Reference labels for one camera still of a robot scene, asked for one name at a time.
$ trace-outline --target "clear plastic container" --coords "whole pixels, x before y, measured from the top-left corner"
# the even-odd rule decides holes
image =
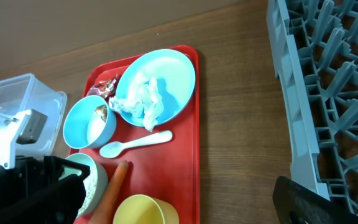
[[[36,143],[16,144],[17,156],[42,158],[51,155],[66,102],[64,92],[53,91],[31,73],[0,81],[0,113],[15,115],[19,111],[33,109],[48,116]]]

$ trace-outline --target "red tray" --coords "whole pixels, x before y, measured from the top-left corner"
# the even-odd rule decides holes
[[[180,223],[200,223],[200,91],[197,51],[187,45],[170,47],[185,54],[196,70],[195,94],[186,108],[174,119],[155,127],[153,133],[171,130],[173,139],[165,144],[124,151],[116,159],[99,155],[99,149],[81,149],[106,169],[109,179],[118,163],[124,159],[131,166],[120,191],[116,207],[134,194],[146,194],[173,205]],[[142,55],[98,66],[86,80],[83,97],[100,80],[121,76],[127,67]],[[144,128],[125,122],[118,114],[117,129],[109,142],[127,142],[149,135]],[[69,154],[78,152],[70,149]],[[77,218],[75,223],[87,223],[91,214]]]

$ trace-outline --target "rice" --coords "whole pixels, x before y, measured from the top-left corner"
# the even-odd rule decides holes
[[[82,204],[82,207],[78,210],[78,216],[82,215],[83,212],[85,212],[85,210],[89,207],[92,198],[96,192],[96,185],[98,183],[98,177],[97,177],[97,173],[98,171],[96,170],[95,167],[91,167],[90,169],[90,174],[89,176],[87,176],[87,178],[85,178],[84,182],[84,186],[85,186],[85,200],[84,203]]]

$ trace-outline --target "gray wall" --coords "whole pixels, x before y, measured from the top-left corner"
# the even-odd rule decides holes
[[[0,0],[0,71],[237,1]]]

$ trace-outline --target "white spoon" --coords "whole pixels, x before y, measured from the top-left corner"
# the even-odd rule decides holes
[[[110,159],[110,158],[117,157],[125,149],[129,149],[132,147],[139,147],[139,146],[148,146],[152,144],[159,144],[159,143],[167,142],[171,139],[172,139],[171,131],[162,131],[127,143],[121,143],[121,142],[109,143],[103,146],[100,149],[99,153],[100,156]]]

